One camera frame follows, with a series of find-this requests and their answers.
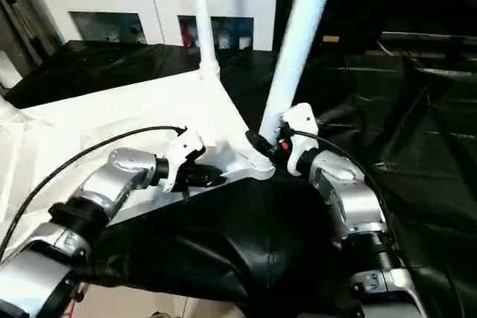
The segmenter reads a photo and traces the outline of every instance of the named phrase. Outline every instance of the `black plastic sheet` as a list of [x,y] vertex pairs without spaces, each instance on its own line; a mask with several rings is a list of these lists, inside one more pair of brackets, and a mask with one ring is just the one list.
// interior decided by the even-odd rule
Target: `black plastic sheet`
[[[224,87],[258,129],[274,56],[219,51],[218,59]],[[7,99],[32,106],[197,66],[191,49],[70,42]],[[309,59],[295,98],[381,185],[431,317],[477,317],[476,81],[468,62],[323,55]],[[110,227],[81,273],[103,285],[236,302],[250,317],[346,317],[356,302],[322,202],[283,171],[235,182]]]

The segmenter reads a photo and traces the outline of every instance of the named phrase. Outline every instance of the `white metal frame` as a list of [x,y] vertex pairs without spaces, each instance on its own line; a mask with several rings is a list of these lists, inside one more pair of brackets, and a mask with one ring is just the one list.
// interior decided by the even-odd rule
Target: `white metal frame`
[[[279,124],[277,118],[291,105],[325,2],[326,0],[296,0],[295,2],[267,102],[267,109],[262,120],[262,132],[269,141],[274,141],[275,129]],[[70,136],[72,140],[62,140],[63,145],[71,142],[73,146],[78,147],[80,145],[79,140],[78,143],[73,143],[76,138],[75,131],[90,130],[91,127],[103,125],[101,131],[97,133],[97,141],[99,141],[111,137],[112,134],[118,134],[114,133],[119,130],[117,121],[122,120],[123,125],[126,125],[124,120],[129,118],[135,126],[138,126],[137,118],[141,118],[142,123],[140,125],[144,127],[154,124],[175,124],[193,128],[207,147],[205,162],[222,168],[228,176],[229,182],[245,177],[268,179],[273,176],[274,167],[264,156],[251,147],[245,137],[245,132],[248,129],[247,125],[220,83],[220,69],[215,59],[207,0],[195,0],[195,4],[197,7],[198,35],[201,43],[201,63],[198,71],[32,107],[23,110],[22,113],[0,99],[0,139],[3,139],[6,135],[11,138],[16,138],[14,136],[19,135],[16,142],[18,144],[25,140],[21,137],[22,131],[25,131],[27,127],[35,128],[35,126],[38,126],[44,129],[41,133],[49,134],[49,130],[53,130],[54,136],[52,138],[57,138],[59,134],[65,136],[65,138]],[[11,121],[2,121],[5,118],[15,118],[15,121],[19,123],[12,124]],[[25,122],[27,124],[18,130],[18,126]],[[160,153],[161,150],[165,149],[168,141],[171,140],[166,133],[154,133],[148,139],[148,141],[140,138],[134,139],[134,146],[138,149],[150,150],[152,145]],[[47,159],[44,162],[47,166],[51,166],[52,158],[60,160],[58,147],[55,143],[44,142],[44,145],[49,146],[43,153],[43,156]],[[18,145],[15,147],[16,152],[8,154],[11,160],[6,169],[9,173],[13,172],[12,175],[20,178],[21,175],[19,174],[22,173],[19,173],[17,168],[21,163],[15,162],[18,159],[14,159],[18,156],[19,148]],[[45,207],[55,201],[65,200],[67,195],[71,194],[71,190],[84,179],[84,176],[98,165],[101,155],[96,159],[96,162],[83,163],[79,168],[65,175],[64,178],[59,178],[56,182],[53,182],[50,188],[37,199],[40,202],[45,201]],[[37,161],[36,163],[27,163],[29,167],[35,166],[41,174],[37,173],[37,176],[43,178],[51,172],[51,168],[48,170],[38,168],[38,155],[36,158],[32,157],[31,160],[32,162]],[[11,180],[10,186],[4,185],[1,193],[2,198],[6,197],[8,199],[8,194],[12,189],[15,189],[14,183]],[[198,194],[198,192],[194,191],[191,195]],[[179,199],[179,194],[158,195],[154,188],[137,191],[130,196],[125,207],[116,217],[115,222],[156,209]],[[0,202],[0,208],[2,206],[5,207],[5,202]],[[10,248],[15,247],[16,242],[20,242],[25,235],[29,235],[39,222],[47,219],[48,213],[41,207],[25,215],[20,221],[16,239],[13,240]],[[3,225],[0,226],[0,237],[8,224],[3,222]]]

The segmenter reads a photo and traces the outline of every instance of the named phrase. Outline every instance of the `white pole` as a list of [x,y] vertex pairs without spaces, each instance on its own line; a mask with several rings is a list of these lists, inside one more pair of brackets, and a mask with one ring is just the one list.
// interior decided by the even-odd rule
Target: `white pole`
[[200,44],[200,68],[205,72],[211,70],[217,72],[218,64],[215,59],[214,37],[207,0],[195,0],[195,7]]
[[277,140],[280,116],[293,101],[325,4],[294,0],[259,131],[271,144]]

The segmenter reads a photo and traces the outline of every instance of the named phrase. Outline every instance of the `white bracket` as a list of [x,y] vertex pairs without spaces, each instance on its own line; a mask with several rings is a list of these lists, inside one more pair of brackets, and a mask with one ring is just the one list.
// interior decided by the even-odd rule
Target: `white bracket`
[[[297,104],[288,111],[283,113],[282,121],[288,122],[293,130],[301,130],[303,132],[318,134],[318,125],[316,124],[315,115],[313,115],[312,107],[309,104]],[[291,175],[298,177],[301,175],[297,171],[298,159],[303,152],[312,148],[318,148],[318,143],[305,136],[291,136],[291,155],[288,159],[287,169]]]
[[176,182],[179,167],[186,162],[190,153],[202,148],[202,139],[193,130],[187,130],[172,141],[164,154],[164,158],[168,160],[169,171],[162,191],[165,193],[171,192]]

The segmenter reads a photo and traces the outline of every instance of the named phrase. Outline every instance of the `black cable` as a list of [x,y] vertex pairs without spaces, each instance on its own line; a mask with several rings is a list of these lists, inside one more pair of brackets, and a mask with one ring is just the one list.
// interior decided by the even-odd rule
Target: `black cable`
[[59,172],[63,171],[65,168],[76,162],[79,158],[82,158],[86,154],[91,153],[94,150],[97,150],[98,148],[104,147],[105,145],[111,144],[114,141],[118,141],[119,139],[123,139],[128,136],[132,136],[137,133],[142,133],[142,132],[148,132],[152,130],[175,130],[178,135],[182,134],[185,132],[185,129],[179,128],[179,127],[174,127],[174,126],[154,126],[154,127],[145,127],[145,128],[139,128],[138,130],[131,130],[126,133],[122,133],[118,136],[114,136],[112,138],[109,138],[105,141],[102,141],[100,143],[97,143],[82,152],[76,154],[72,158],[68,159],[66,162],[64,162],[62,165],[60,165],[58,168],[56,168],[54,171],[52,171],[40,184],[36,186],[36,188],[27,196],[25,201],[21,204],[19,207],[18,211],[15,213],[15,216],[12,219],[12,222],[10,226],[8,227],[7,233],[5,234],[3,241],[1,242],[0,246],[0,260],[3,258],[3,255],[5,254],[5,250],[7,249],[8,243],[10,242],[10,239],[13,236],[13,233],[15,232],[16,227],[18,226],[18,223],[20,219],[22,218],[23,214],[25,213],[28,205],[30,205],[31,201],[35,196],[38,194],[40,190],[42,190],[46,184],[48,184],[56,175],[59,174]]

